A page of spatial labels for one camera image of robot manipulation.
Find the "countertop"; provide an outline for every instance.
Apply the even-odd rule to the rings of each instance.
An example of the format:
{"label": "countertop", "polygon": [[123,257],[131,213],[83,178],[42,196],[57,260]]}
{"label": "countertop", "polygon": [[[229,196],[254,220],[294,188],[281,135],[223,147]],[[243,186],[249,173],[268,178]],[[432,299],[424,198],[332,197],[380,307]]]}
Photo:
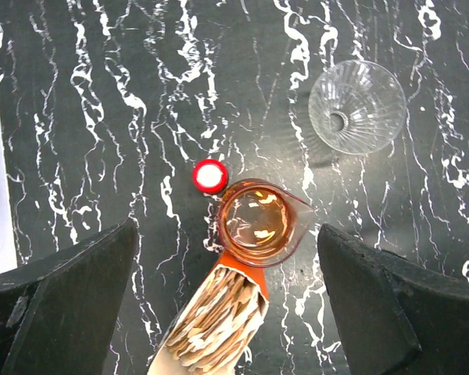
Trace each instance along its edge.
{"label": "countertop", "polygon": [[[313,82],[347,59],[383,65],[408,99],[400,135],[370,155],[332,152],[307,113]],[[269,313],[238,374],[349,373],[322,223],[469,281],[469,0],[0,0],[0,112],[19,264],[138,225],[104,374],[145,373],[217,258],[201,159],[317,212],[267,270]]]}

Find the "orange liquid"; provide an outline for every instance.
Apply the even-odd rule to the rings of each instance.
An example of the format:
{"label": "orange liquid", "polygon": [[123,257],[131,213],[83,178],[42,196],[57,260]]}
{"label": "orange liquid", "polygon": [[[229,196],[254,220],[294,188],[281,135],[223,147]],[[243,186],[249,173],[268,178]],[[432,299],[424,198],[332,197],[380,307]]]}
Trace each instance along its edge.
{"label": "orange liquid", "polygon": [[276,256],[288,242],[292,212],[276,189],[244,180],[223,197],[220,233],[231,252],[248,261]]}

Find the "red bottle cap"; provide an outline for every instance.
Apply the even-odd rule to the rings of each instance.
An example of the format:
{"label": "red bottle cap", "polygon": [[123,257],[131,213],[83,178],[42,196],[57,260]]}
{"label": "red bottle cap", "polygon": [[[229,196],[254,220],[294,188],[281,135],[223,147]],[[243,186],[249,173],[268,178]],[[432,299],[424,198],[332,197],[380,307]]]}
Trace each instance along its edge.
{"label": "red bottle cap", "polygon": [[217,194],[227,185],[226,167],[217,160],[202,160],[193,169],[193,183],[203,193]]}

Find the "clear glass bowl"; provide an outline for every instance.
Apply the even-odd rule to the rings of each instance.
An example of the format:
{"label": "clear glass bowl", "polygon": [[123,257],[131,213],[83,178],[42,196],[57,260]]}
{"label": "clear glass bowl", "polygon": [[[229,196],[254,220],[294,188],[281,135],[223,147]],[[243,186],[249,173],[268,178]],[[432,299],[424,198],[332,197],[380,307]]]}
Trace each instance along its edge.
{"label": "clear glass bowl", "polygon": [[375,62],[348,60],[322,73],[311,90],[310,120],[330,147],[365,154],[403,127],[406,99],[398,80]]}

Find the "printed paper bag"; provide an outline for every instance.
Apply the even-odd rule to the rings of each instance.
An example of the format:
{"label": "printed paper bag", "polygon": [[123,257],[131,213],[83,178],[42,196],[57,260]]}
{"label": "printed paper bag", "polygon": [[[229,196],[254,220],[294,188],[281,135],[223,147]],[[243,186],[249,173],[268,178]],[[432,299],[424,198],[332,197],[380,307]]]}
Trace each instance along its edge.
{"label": "printed paper bag", "polygon": [[224,252],[179,312],[148,375],[229,375],[268,307],[264,271]]}

